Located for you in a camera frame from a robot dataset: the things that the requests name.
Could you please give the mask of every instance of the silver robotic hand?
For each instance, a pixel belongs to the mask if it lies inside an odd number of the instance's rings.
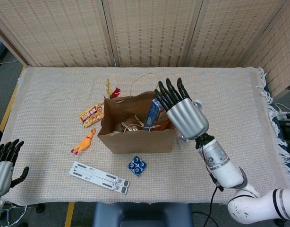
[[[169,79],[166,79],[168,90],[159,81],[161,92],[155,90],[155,95],[180,133],[186,139],[196,141],[196,149],[218,188],[221,191],[223,188],[236,190],[228,202],[231,217],[242,224],[275,218],[290,219],[290,190],[276,189],[261,197],[254,187],[248,184],[244,171],[233,165],[214,136],[206,133],[209,128],[208,121],[193,105],[181,78],[177,84],[180,94]]]
[[[23,182],[28,174],[28,167],[25,167],[22,175],[18,179],[12,180],[14,166],[23,143],[17,139],[0,145],[0,215],[4,204],[1,196],[5,195],[10,188]]]

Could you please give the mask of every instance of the fringe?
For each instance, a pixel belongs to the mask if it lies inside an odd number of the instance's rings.
[[[264,73],[264,70],[262,68],[258,68],[258,70],[259,70],[259,78],[260,78],[261,84],[256,86],[256,88],[262,89],[260,94],[264,98],[265,102],[267,103],[267,108],[269,111],[269,119],[275,132],[274,141],[276,143],[276,150],[280,157],[283,170],[288,176],[288,180],[290,181],[290,167],[287,166],[287,164],[290,163],[290,154],[285,149],[282,148],[282,147],[286,147],[288,144],[286,141],[278,137],[280,129],[278,128],[277,124],[273,121],[273,118],[277,117],[279,115],[279,112],[271,106],[273,98],[271,97],[270,93],[264,90],[264,88],[267,85],[267,82],[265,79],[266,73]]]

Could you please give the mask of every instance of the snack package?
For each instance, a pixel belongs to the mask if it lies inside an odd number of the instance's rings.
[[[96,123],[98,120],[101,120],[103,117],[104,101],[99,102],[97,105],[94,105],[79,114],[79,119],[85,128]]]
[[[155,125],[160,125],[159,128],[153,128],[151,131],[162,131],[165,130],[169,124],[170,120],[167,117],[165,109],[162,107],[161,103],[155,98],[150,105],[148,115],[144,122],[144,127],[153,127]]]

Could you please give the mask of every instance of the blue bottle cap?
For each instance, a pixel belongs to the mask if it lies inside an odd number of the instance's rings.
[[[128,165],[128,167],[129,167],[129,169],[134,169],[135,167],[136,167],[136,165],[134,164],[134,163],[130,163],[129,165]]]
[[[140,163],[139,163],[139,166],[140,166],[141,168],[144,168],[144,167],[145,167],[145,162],[140,162]]]
[[[135,168],[135,173],[136,174],[140,174],[141,173],[141,169],[139,167]]]
[[[136,157],[134,158],[134,162],[138,164],[138,163],[140,162],[140,159],[136,156]]]

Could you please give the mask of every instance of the black cable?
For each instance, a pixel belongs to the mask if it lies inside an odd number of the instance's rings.
[[[200,212],[200,211],[194,211],[192,213],[193,214],[204,214],[204,215],[208,216],[208,214],[206,214],[204,212]],[[215,223],[216,227],[219,227],[219,225],[216,223],[216,221],[211,216],[209,218]]]
[[[215,187],[215,190],[214,190],[214,192],[213,192],[213,194],[212,194],[212,197],[211,197],[211,201],[210,201],[210,211],[209,211],[209,214],[205,214],[205,213],[204,213],[204,214],[207,215],[208,217],[207,217],[207,219],[206,219],[205,224],[203,225],[203,227],[206,226],[206,224],[207,224],[207,222],[208,222],[209,219],[213,220],[212,217],[210,217],[210,215],[211,215],[211,213],[212,213],[212,202],[213,202],[213,198],[214,198],[214,195],[215,195],[217,189],[218,189],[218,187],[216,186],[216,187]]]

